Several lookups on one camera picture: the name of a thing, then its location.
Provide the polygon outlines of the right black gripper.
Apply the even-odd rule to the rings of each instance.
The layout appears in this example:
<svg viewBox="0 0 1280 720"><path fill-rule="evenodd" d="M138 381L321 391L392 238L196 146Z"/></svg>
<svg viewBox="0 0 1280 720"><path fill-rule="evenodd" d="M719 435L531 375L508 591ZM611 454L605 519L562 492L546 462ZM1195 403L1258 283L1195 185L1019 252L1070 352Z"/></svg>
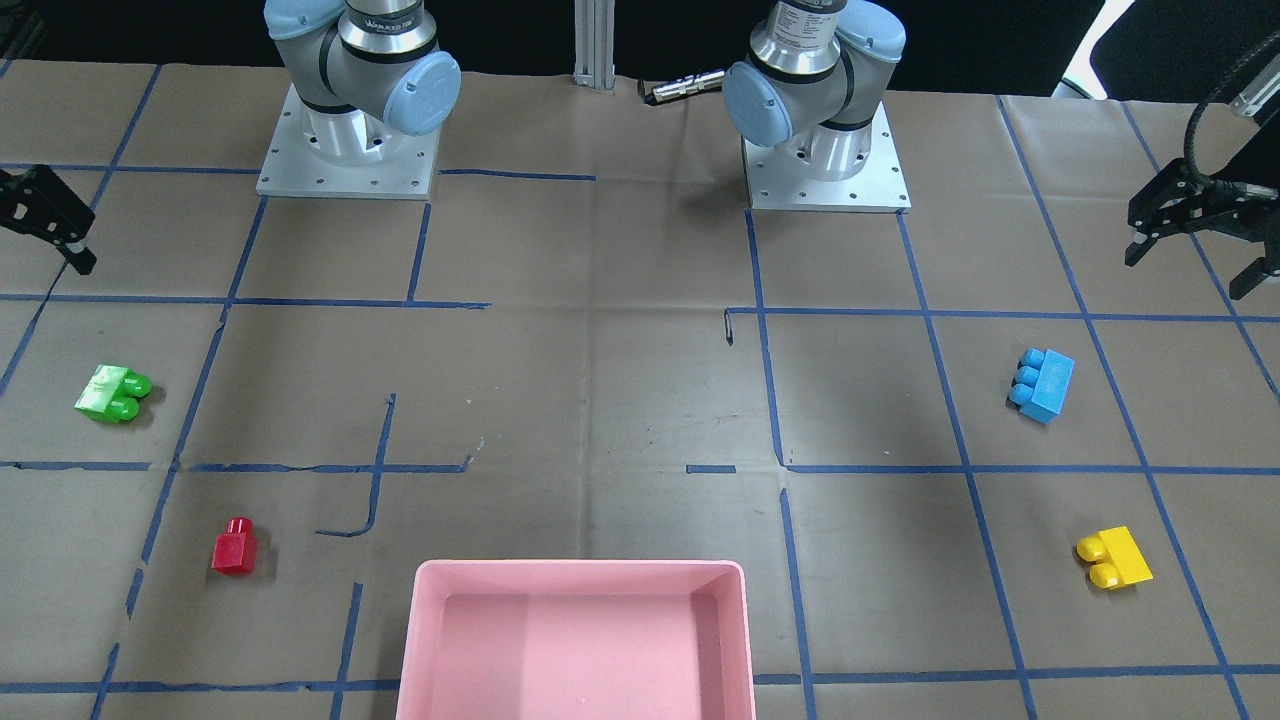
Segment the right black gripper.
<svg viewBox="0 0 1280 720"><path fill-rule="evenodd" d="M49 242L81 275L91 274L97 261L87 245L95 219L90 205L52 168L1 169L3 227Z"/></svg>

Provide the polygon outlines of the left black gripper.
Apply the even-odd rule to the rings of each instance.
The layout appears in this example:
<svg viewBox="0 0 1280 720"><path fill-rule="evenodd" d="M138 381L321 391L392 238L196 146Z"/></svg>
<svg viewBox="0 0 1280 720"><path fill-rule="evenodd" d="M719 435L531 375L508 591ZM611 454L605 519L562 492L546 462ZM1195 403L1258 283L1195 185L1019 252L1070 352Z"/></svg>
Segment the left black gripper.
<svg viewBox="0 0 1280 720"><path fill-rule="evenodd" d="M1134 229L1125 250L1126 266L1135 266L1164 238L1217 231L1266 247L1263 256L1230 281L1230 300L1242 300L1279 278L1275 187L1197 176L1187 161L1172 160L1130 199L1126 219Z"/></svg>

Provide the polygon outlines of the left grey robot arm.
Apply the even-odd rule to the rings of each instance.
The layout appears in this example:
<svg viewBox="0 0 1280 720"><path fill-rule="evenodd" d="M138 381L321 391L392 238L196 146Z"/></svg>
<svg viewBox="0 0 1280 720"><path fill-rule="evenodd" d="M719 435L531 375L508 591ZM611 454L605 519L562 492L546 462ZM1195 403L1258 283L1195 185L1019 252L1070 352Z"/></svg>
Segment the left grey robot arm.
<svg viewBox="0 0 1280 720"><path fill-rule="evenodd" d="M902 22L869 1L778 1L722 79L742 138L750 204L790 211L901 213L911 206L883 97L906 42ZM1231 279L1230 299L1277 279L1277 152L1253 137L1215 173L1196 159L1208 106L1252 115L1277 92L1277 31L1245 50L1196 105L1181 155L1129 201L1134 266L1176 234L1217 231L1262 254Z"/></svg>

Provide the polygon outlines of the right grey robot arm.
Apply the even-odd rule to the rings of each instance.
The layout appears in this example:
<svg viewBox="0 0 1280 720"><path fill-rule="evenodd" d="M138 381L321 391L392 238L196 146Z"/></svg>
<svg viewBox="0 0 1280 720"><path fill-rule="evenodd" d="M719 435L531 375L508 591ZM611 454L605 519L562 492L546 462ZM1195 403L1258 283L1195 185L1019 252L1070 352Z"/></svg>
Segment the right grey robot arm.
<svg viewBox="0 0 1280 720"><path fill-rule="evenodd" d="M268 1L291 90L256 190L265 196L425 199L461 91L421 1Z"/></svg>

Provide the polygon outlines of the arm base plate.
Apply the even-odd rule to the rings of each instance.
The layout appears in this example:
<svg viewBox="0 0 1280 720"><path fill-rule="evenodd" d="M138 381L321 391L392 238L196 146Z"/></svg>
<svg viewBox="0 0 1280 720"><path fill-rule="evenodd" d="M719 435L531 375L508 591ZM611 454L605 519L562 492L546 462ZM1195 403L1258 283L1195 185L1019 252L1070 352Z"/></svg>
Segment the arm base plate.
<svg viewBox="0 0 1280 720"><path fill-rule="evenodd" d="M361 110L328 114L291 86L256 192L293 199L426 201L442 131L407 136Z"/></svg>
<svg viewBox="0 0 1280 720"><path fill-rule="evenodd" d="M750 206L777 211L905 213L913 201L881 104L855 131L818 126L772 147L742 141Z"/></svg>

